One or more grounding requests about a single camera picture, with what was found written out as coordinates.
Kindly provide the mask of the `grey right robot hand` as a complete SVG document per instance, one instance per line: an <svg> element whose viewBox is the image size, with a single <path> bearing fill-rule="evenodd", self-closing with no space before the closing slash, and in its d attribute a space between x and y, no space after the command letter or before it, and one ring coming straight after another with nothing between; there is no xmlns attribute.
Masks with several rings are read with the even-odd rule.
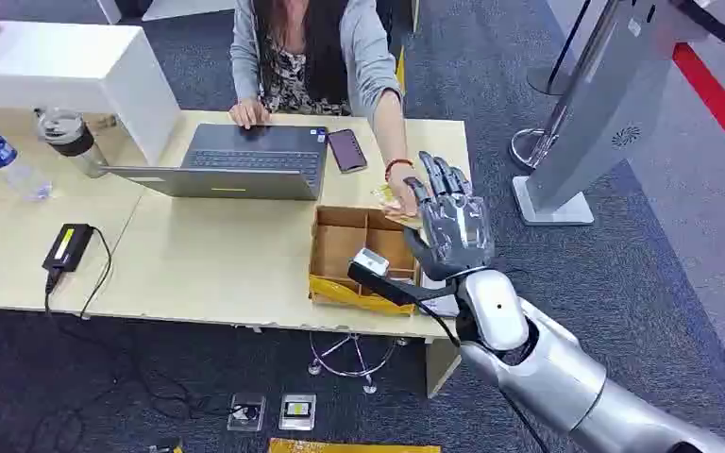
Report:
<svg viewBox="0 0 725 453"><path fill-rule="evenodd" d="M413 191L422 227L406 226L405 242L423 273L434 281L476 272L495 256L484 199L473 194L464 172L443 158L418 153L430 185L404 179Z"/></svg>

